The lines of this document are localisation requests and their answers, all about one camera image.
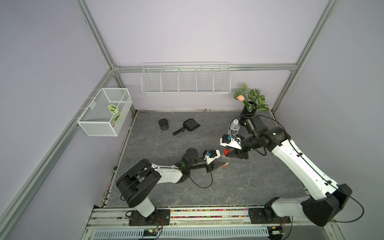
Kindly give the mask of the clear bottle white label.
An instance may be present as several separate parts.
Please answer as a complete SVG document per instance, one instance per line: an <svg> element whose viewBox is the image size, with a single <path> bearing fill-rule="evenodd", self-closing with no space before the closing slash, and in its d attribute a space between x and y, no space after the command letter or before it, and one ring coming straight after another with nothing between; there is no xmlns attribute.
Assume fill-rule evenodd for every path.
<svg viewBox="0 0 384 240"><path fill-rule="evenodd" d="M240 124L238 123L237 125L235 125L233 123L233 121L231 122L229 129L228 129L229 136L237 136L237 134L239 133L239 130L240 130Z"/></svg>

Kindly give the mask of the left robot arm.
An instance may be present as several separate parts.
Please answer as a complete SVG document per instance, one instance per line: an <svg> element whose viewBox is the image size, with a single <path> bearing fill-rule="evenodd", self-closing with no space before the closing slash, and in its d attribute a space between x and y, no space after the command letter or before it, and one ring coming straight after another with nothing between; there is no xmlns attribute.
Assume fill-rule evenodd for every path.
<svg viewBox="0 0 384 240"><path fill-rule="evenodd" d="M189 148L182 159L171 166L156 165L143 159L118 178L116 187L121 193L120 199L141 217L152 217L157 208L149 194L156 185L182 183L191 179L191 171L198 169L205 169L211 175L217 168L228 165L221 158L219 150L204 151L200 157L196 149Z"/></svg>

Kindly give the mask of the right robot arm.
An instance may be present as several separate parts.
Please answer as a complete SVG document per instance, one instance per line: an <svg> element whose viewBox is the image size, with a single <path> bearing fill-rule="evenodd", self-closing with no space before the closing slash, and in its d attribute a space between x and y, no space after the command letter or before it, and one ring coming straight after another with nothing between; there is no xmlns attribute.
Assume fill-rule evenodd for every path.
<svg viewBox="0 0 384 240"><path fill-rule="evenodd" d="M267 222L282 217L307 218L313 224L324 227L346 205L351 198L352 189L339 185L321 171L302 151L299 150L283 127L269 129L262 116L254 115L244 123L250 137L224 134L220 144L226 147L225 156L247 159L250 151L260 148L278 157L297 176L308 191L302 198L273 198L264 205Z"/></svg>

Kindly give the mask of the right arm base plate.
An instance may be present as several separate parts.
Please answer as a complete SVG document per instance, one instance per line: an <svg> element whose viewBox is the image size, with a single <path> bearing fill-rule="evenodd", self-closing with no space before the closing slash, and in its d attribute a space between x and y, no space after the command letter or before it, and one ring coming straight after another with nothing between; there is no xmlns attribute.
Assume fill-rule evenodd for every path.
<svg viewBox="0 0 384 240"><path fill-rule="evenodd" d="M290 224L290 217L278 217L271 209L265 208L249 208L248 214L251 224L274 224L283 225Z"/></svg>

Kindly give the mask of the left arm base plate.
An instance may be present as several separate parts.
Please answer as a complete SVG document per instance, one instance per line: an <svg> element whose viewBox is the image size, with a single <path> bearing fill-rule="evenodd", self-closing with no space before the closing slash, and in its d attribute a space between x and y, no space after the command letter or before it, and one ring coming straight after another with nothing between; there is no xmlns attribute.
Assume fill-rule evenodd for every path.
<svg viewBox="0 0 384 240"><path fill-rule="evenodd" d="M171 220L171 210L155 210L148 217L143 217L138 211L131 211L129 226L168 226Z"/></svg>

